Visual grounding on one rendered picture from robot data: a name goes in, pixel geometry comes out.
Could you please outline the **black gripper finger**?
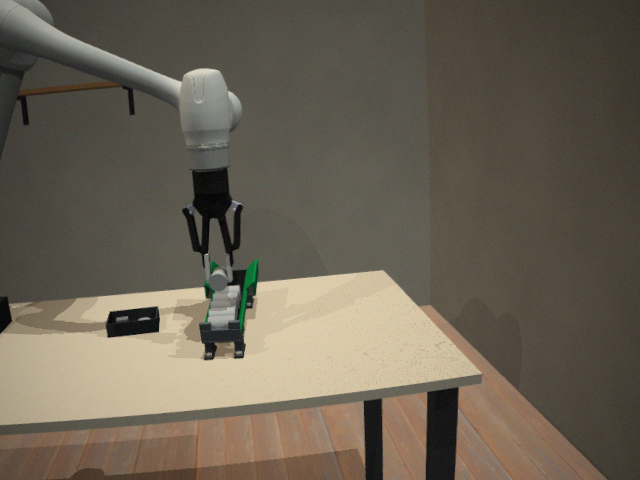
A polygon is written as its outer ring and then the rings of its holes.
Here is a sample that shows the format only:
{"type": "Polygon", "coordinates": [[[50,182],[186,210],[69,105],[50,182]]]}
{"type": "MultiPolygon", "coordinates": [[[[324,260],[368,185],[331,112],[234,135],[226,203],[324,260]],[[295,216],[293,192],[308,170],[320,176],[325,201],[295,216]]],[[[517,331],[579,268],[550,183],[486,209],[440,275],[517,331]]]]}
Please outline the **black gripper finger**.
{"type": "Polygon", "coordinates": [[[225,246],[225,257],[226,257],[226,266],[227,266],[227,276],[228,282],[232,282],[233,274],[232,274],[232,265],[233,265],[233,253],[232,251],[236,250],[240,246],[240,225],[241,225],[241,212],[244,207],[243,203],[237,203],[232,201],[232,211],[234,214],[234,244],[231,244],[231,239],[227,227],[226,216],[222,213],[220,203],[215,204],[215,210],[218,218],[218,222],[220,225],[223,242],[225,246]],[[230,253],[231,252],[231,253],[230,253]],[[230,254],[229,254],[230,253],[230,254]]]}
{"type": "Polygon", "coordinates": [[[186,206],[183,208],[182,212],[185,215],[188,223],[192,248],[194,252],[200,252],[202,254],[203,267],[206,271],[206,281],[209,283],[209,279],[211,277],[211,264],[210,264],[210,254],[208,251],[209,246],[209,225],[210,219],[208,219],[209,213],[209,205],[203,205],[203,215],[202,215],[202,245],[199,244],[195,219],[194,219],[194,206],[193,204],[186,206]]]}

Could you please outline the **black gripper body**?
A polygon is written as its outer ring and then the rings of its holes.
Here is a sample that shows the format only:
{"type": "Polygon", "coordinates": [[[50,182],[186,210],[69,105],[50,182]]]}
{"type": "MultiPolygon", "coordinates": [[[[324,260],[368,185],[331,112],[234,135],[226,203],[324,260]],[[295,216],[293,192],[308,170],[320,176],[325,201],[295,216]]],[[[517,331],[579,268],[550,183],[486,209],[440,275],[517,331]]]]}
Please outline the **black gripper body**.
{"type": "Polygon", "coordinates": [[[228,170],[195,172],[192,171],[194,200],[193,206],[203,215],[203,205],[209,205],[208,219],[217,218],[215,204],[220,203],[223,216],[232,204],[229,194],[228,170]],[[197,196],[198,195],[198,196],[197,196]]]}

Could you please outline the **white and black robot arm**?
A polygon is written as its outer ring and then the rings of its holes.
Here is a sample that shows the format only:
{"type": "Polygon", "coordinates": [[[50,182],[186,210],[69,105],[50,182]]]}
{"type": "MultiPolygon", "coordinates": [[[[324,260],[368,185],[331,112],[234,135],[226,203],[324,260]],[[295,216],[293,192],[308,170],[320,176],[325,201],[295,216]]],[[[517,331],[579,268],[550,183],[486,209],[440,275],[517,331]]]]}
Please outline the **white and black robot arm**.
{"type": "Polygon", "coordinates": [[[0,0],[0,159],[24,71],[38,57],[171,104],[180,112],[189,170],[230,166],[229,133],[240,123],[242,107],[220,71],[193,70],[182,82],[161,75],[54,28],[50,12],[38,0],[0,0]]]}

